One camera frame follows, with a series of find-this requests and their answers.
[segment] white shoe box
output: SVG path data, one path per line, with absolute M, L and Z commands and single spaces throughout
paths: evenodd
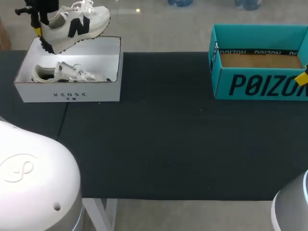
M 55 68 L 57 62 L 80 64 L 87 72 L 104 75 L 112 82 L 32 82 L 35 65 Z M 81 41 L 61 54 L 44 51 L 34 39 L 15 78 L 25 103 L 120 101 L 123 53 L 120 37 L 98 37 Z

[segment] robot arm logo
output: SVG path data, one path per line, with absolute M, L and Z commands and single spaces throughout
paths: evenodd
M 30 154 L 16 154 L 0 164 L 0 180 L 8 183 L 22 181 L 35 170 L 37 158 Z

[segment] shoe sole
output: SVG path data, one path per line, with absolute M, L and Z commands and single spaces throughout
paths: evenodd
M 102 33 L 105 32 L 105 30 L 107 29 L 107 27 L 108 27 L 109 24 L 110 24 L 110 21 L 111 21 L 111 17 L 109 18 L 109 22 L 108 22 L 107 26 L 105 27 L 105 29 L 104 29 L 99 35 L 94 36 L 94 37 L 89 37 L 89 38 L 80 39 L 80 40 L 76 41 L 75 43 L 70 44 L 65 50 L 62 50 L 61 52 L 55 52 L 54 49 L 53 49 L 53 47 L 52 47 L 52 45 L 49 44 L 43 37 L 39 36 L 39 40 L 41 41 L 42 48 L 43 48 L 46 52 L 52 53 L 52 54 L 61 54 L 62 52 L 64 52 L 64 51 L 66 51 L 67 49 L 71 48 L 72 46 L 74 46 L 75 44 L 79 43 L 80 41 L 98 38 Z

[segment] table leg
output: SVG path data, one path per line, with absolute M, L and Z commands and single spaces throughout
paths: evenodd
M 83 198 L 82 202 L 97 231 L 115 230 L 117 199 L 107 199 L 106 209 L 98 198 Z

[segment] gray floor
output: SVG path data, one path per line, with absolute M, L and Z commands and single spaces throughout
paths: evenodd
M 115 231 L 273 231 L 271 202 L 119 200 Z
M 60 0 L 71 6 L 77 0 Z M 306 24 L 306 0 L 263 0 L 254 12 L 239 11 L 233 0 L 194 0 L 192 6 L 168 6 L 167 0 L 94 0 L 111 11 L 105 35 L 123 38 L 124 51 L 207 51 L 214 23 Z M 35 33 L 29 15 L 17 16 L 23 0 L 0 0 L 0 17 L 13 49 L 27 49 Z
M 233 0 L 194 0 L 188 8 L 167 0 L 94 0 L 111 10 L 105 35 L 122 36 L 124 51 L 207 51 L 214 23 L 306 24 L 306 0 L 264 0 L 255 12 Z M 70 6 L 75 0 L 60 0 Z M 0 17 L 15 50 L 28 49 L 35 33 L 22 0 L 0 0 Z M 270 202 L 119 200 L 116 231 L 272 231 Z

